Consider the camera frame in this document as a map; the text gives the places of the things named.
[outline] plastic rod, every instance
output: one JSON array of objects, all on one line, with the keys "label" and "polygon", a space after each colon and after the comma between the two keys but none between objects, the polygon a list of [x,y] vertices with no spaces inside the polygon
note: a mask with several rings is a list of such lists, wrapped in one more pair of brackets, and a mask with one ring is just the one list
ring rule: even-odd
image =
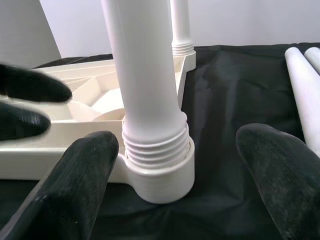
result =
[{"label": "plastic rod", "polygon": [[194,52],[191,37],[188,0],[170,0],[172,21],[172,53],[174,56]]},{"label": "plastic rod", "polygon": [[285,52],[306,145],[320,156],[320,76],[296,47]]},{"label": "plastic rod", "polygon": [[175,86],[167,0],[101,0],[121,89],[128,183],[152,203],[194,182],[194,146]]},{"label": "plastic rod", "polygon": [[311,47],[305,51],[304,56],[318,74],[320,74],[320,49],[318,47]]}]

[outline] white wall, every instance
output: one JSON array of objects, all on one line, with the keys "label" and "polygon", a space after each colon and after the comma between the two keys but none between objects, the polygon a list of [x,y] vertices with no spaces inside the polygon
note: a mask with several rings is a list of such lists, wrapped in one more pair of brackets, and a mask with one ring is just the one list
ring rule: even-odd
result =
[{"label": "white wall", "polygon": [[320,0],[189,0],[195,44],[320,42]]},{"label": "white wall", "polygon": [[111,53],[100,0],[40,0],[62,58]]},{"label": "white wall", "polygon": [[[111,53],[100,0],[40,1],[62,57]],[[188,1],[196,46],[320,42],[320,0]]]},{"label": "white wall", "polygon": [[0,62],[31,68],[57,59],[39,0],[0,0]]}]

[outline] black cloth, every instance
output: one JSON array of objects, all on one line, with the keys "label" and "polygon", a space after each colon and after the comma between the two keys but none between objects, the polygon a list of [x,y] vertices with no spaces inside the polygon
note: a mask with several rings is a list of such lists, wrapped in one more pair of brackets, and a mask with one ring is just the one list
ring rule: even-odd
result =
[{"label": "black cloth", "polygon": [[[293,46],[305,51],[320,43],[196,47],[182,103],[195,143],[192,190],[154,205],[128,185],[108,184],[91,239],[280,240],[235,136],[243,125],[262,123],[304,139],[284,57]],[[0,227],[36,183],[0,181]]]}]

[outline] white tube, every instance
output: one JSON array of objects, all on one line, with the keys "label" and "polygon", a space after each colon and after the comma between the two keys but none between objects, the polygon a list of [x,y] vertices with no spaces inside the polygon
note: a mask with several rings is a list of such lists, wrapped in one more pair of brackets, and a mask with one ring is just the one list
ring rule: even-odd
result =
[{"label": "white tube", "polygon": [[190,32],[188,0],[170,0],[172,20],[172,53],[174,56],[194,53]]},{"label": "white tube", "polygon": [[318,47],[311,47],[305,51],[304,56],[318,74],[320,74],[320,49]]},{"label": "white tube", "polygon": [[285,52],[306,145],[320,157],[320,76],[296,48]]},{"label": "white tube", "polygon": [[175,86],[167,0],[101,0],[121,89],[129,184],[152,203],[194,183],[194,146]]}]

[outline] white plastic base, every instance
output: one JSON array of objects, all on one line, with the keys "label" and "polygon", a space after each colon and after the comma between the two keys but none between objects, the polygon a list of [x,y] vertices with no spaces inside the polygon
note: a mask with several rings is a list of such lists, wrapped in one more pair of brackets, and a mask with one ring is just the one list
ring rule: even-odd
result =
[{"label": "white plastic base", "polygon": [[167,204],[179,200],[190,191],[195,181],[195,145],[190,137],[188,146],[182,161],[157,169],[137,167],[126,155],[119,154],[108,182],[128,184],[150,203]]}]

